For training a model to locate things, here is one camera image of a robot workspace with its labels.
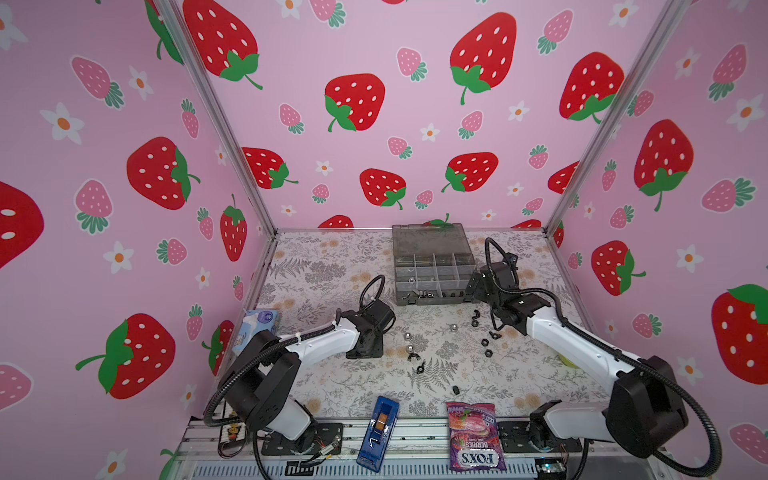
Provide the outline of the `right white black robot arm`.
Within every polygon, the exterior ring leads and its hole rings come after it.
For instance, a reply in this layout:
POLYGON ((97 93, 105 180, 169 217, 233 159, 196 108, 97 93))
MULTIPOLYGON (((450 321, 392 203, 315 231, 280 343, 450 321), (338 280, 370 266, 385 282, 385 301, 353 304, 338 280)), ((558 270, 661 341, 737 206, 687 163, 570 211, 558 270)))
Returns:
POLYGON ((637 458, 655 457, 690 477, 715 474, 723 460, 716 427, 677 383, 671 366, 657 356, 644 359, 626 353, 571 322, 554 293, 519 287, 516 255, 502 257, 472 273, 467 295, 489 306, 494 329, 510 327, 548 345, 609 395, 603 403, 554 400, 538 407, 529 416, 530 443, 543 450, 558 439, 612 442, 637 458), (690 413, 701 422, 709 445, 708 458, 700 466, 680 464, 661 450, 688 425, 690 413))

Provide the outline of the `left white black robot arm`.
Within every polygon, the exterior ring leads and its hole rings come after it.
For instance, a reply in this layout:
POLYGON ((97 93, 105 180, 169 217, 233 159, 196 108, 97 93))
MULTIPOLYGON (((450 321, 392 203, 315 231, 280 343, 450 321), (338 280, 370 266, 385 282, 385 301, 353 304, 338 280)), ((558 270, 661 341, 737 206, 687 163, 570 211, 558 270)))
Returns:
POLYGON ((271 430, 307 449, 317 435, 316 422, 290 398, 300 371, 339 354, 348 360, 382 357, 383 336, 395 319, 390 306, 374 300, 357 311, 339 310, 332 321, 306 332, 258 333, 222 375, 204 424, 240 421, 252 433, 271 430))

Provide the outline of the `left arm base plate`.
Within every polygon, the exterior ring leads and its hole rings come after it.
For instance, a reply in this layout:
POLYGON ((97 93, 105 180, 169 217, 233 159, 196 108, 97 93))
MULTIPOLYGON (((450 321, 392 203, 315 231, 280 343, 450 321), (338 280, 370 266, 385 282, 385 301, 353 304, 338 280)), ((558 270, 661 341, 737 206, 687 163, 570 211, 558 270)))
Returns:
POLYGON ((264 456, 327 456, 341 452, 344 435, 343 423, 312 423, 296 440, 272 432, 266 435, 260 447, 264 456))

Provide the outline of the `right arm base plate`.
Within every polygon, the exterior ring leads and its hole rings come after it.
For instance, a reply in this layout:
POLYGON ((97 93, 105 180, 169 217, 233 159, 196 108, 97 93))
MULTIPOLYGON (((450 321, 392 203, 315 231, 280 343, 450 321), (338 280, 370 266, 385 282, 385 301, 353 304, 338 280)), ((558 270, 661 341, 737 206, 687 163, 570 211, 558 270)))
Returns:
POLYGON ((528 420, 506 420, 498 423, 502 449, 507 454, 581 453, 579 440, 556 437, 545 424, 528 420))

